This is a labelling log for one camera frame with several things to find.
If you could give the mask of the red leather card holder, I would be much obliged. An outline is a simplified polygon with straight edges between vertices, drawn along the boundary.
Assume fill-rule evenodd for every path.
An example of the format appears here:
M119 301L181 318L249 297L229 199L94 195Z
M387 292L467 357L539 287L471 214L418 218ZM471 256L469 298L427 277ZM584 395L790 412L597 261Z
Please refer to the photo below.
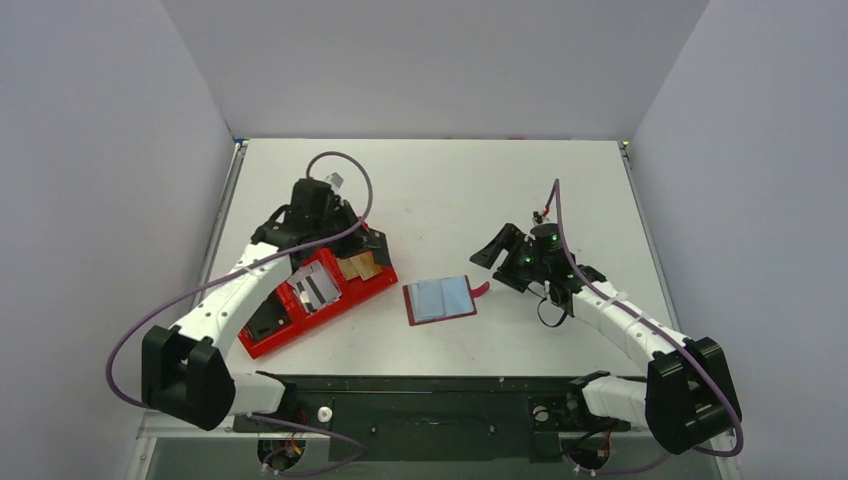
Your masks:
M410 326L422 326L477 314L476 300L490 289L473 288L467 275L422 280L402 288Z

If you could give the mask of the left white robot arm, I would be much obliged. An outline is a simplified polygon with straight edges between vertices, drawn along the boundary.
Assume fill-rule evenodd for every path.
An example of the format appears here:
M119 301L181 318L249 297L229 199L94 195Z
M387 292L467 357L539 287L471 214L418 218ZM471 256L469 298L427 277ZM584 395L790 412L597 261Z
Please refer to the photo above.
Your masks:
M298 402L283 381L262 373L233 373L226 355L271 292L293 273L295 254L351 236L362 220L332 184L302 178L291 200L251 235L236 265L169 328L142 339L144 406L203 430L230 415L259 414L272 429L291 427Z

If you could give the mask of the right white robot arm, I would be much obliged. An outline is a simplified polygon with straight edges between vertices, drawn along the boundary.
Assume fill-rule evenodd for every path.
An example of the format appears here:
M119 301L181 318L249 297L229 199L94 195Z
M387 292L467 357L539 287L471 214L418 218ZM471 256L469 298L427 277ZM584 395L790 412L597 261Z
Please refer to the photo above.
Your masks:
M700 449L740 426L722 348L708 337L694 340L671 329L626 300L601 272L577 263L555 224L524 233L507 223L470 260L518 292L532 284L544 287L546 300L565 317L595 329L640 369L641 380L608 372L575 380L563 402L572 424L623 421L649 431L671 454Z

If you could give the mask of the gold brown card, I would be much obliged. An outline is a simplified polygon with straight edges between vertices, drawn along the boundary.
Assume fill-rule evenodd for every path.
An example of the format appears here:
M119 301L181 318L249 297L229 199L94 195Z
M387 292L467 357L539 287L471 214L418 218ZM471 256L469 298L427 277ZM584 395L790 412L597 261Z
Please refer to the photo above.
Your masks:
M338 258L337 265L346 281L361 279L367 281L382 273L382 267L376 263L372 251L365 251L348 258Z

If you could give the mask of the silver striped card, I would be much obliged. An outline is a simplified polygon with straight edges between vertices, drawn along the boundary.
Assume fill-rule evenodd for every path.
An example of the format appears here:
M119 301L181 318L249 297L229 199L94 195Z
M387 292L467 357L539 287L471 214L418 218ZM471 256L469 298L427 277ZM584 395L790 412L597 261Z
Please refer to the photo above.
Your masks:
M318 312L342 296L330 272L318 261L302 266L286 283L307 314Z

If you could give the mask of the black card in tray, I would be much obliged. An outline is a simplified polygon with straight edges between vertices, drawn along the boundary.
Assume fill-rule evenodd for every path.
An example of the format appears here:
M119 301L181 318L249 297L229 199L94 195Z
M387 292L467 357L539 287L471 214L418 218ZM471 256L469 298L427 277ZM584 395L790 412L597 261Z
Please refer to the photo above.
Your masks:
M246 323L246 329L254 342L262 341L290 323L290 318L281 300L269 295Z

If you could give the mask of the red plastic compartment tray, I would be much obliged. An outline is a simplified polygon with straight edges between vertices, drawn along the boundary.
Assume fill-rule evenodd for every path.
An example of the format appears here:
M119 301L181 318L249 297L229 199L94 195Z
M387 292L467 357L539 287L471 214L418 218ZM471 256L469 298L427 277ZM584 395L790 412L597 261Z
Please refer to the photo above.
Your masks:
M238 339L251 358L257 359L294 342L296 339L327 324L397 283L398 278L391 263L385 233L369 227L365 229L365 233L369 235L369 243L360 252L338 257L331 249L322 247L317 249L302 265L305 266L315 261L323 264L342 292L341 298L336 302L316 313L307 314L300 302L296 299L292 288L286 283L287 280L269 294L275 295L281 300L289 315L290 323L259 342L254 342L250 338L245 325L239 332ZM367 281L361 279L346 281L337 265L337 259L348 258L365 251L373 252L376 263L382 267L382 273Z

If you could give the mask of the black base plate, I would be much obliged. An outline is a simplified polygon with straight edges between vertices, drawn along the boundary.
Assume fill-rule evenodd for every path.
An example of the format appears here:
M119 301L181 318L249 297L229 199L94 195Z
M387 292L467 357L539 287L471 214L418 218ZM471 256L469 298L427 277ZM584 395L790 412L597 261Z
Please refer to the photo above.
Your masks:
M141 395L206 431L232 418L243 433L323 435L343 462L557 461L570 454L561 433L624 427L650 432L670 454L703 442L699 401L679 376L286 376L235 374L213 359L145 369Z

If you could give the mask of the aluminium rail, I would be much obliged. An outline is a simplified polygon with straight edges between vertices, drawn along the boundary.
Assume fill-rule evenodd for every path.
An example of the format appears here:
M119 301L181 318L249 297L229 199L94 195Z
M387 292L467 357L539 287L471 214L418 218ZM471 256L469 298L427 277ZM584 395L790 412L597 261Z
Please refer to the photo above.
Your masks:
M469 407L464 398L467 392L437 391L304 391L298 394L298 406L288 413L273 413L271 421L257 416L230 415L221 424L206 431L185 421L161 412L144 415L139 436L141 438L316 438L325 437L329 431L340 433L344 423L365 423L366 430L402 413L422 420L434 416L438 410L446 413L452 409Z

